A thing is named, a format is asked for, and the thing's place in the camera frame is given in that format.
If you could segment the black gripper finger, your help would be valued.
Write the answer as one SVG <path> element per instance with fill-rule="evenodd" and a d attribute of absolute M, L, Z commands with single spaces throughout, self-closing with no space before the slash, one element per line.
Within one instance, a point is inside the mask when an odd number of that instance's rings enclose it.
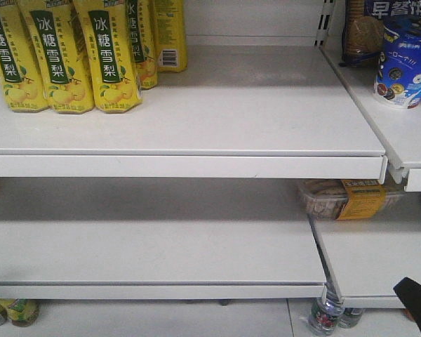
<path fill-rule="evenodd" d="M 421 284 L 409 277 L 404 277 L 393 290 L 415 320 L 421 333 Z"/>

